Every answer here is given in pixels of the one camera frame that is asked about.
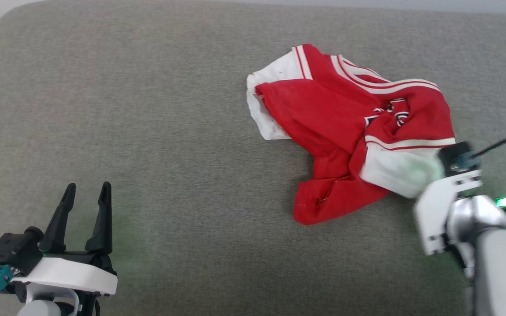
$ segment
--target white background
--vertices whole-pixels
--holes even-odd
[[[38,0],[0,0],[0,17],[10,9]],[[409,10],[506,13],[506,0],[234,0],[271,4],[377,7]]]

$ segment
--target robotic arm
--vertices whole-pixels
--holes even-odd
[[[18,316],[97,316],[97,298],[116,293],[112,269],[111,185],[99,196],[99,213],[85,251],[66,251],[64,236],[73,208],[76,185],[68,185],[52,220],[42,234],[36,227],[0,238],[0,293],[16,294],[25,306]],[[74,304],[54,302],[72,298]]]
[[[443,148],[446,178],[430,184],[414,208],[425,254],[452,252],[472,284],[474,316],[506,316],[506,212],[482,186],[467,143]]]

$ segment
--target gray fabric surface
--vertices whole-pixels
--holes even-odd
[[[459,140],[506,136],[506,16],[156,0],[57,0],[0,21],[0,235],[44,228],[78,184],[82,249],[112,183],[118,294],[104,316],[461,315],[450,256],[422,254],[390,194],[317,226],[293,221],[311,158],[264,141],[245,78],[313,43],[386,78],[436,82]],[[506,194],[506,147],[484,158]],[[20,304],[0,297],[0,315]]]

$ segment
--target white sleeve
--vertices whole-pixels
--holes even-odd
[[[388,150],[367,143],[360,178],[406,198],[416,198],[431,182],[442,178],[440,148]]]
[[[290,138],[290,136],[269,114],[265,105],[255,94],[255,87],[262,83],[301,79],[303,77],[296,48],[293,48],[291,52],[275,60],[267,67],[247,76],[247,104],[249,105],[251,117],[257,123],[259,132],[265,140],[283,140]]]

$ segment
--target jersey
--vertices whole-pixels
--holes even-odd
[[[387,190],[413,198],[442,176],[436,154],[454,144],[454,132],[432,82],[390,82],[305,44],[247,83],[251,116],[263,137],[290,137],[314,157],[313,179],[296,195],[298,222],[348,214]],[[253,84],[262,103],[251,99]]]

